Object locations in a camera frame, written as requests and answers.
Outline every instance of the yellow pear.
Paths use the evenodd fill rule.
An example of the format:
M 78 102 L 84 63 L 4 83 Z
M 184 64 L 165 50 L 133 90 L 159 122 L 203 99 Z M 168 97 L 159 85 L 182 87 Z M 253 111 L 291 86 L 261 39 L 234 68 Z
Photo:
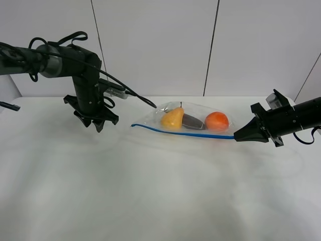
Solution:
M 162 118 L 162 126 L 167 129 L 180 129 L 183 122 L 184 109 L 177 107 L 166 113 Z

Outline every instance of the clear plastic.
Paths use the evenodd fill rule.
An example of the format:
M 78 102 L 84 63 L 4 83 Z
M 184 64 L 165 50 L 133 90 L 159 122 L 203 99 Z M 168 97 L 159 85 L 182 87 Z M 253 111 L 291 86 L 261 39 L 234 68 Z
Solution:
M 232 118 L 225 112 L 178 101 L 162 104 L 131 126 L 174 135 L 217 139 L 233 139 L 233 134 L 237 131 Z

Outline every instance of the table surface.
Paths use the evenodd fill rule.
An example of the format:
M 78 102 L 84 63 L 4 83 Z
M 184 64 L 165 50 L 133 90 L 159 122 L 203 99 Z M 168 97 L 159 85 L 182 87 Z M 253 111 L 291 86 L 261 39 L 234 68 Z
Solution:
M 151 97 L 229 113 L 239 126 L 265 97 Z M 321 136 L 285 146 L 156 133 L 152 111 L 116 99 L 114 126 L 85 128 L 62 98 L 18 98 L 0 114 L 5 241 L 320 240 Z M 299 134 L 310 140 L 310 131 Z

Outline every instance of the ziplock bag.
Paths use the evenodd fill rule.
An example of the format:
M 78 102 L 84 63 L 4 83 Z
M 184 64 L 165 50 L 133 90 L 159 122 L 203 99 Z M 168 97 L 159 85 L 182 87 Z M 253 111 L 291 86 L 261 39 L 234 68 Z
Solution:
M 174 135 L 234 139 L 232 118 L 217 109 L 188 102 L 169 102 L 159 106 L 131 125 Z

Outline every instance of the orange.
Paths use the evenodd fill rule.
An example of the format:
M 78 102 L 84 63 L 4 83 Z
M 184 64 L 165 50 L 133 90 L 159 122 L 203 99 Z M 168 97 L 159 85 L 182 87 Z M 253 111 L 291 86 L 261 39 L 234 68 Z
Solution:
M 213 112 L 205 118 L 205 125 L 207 129 L 222 132 L 229 127 L 229 120 L 224 113 Z

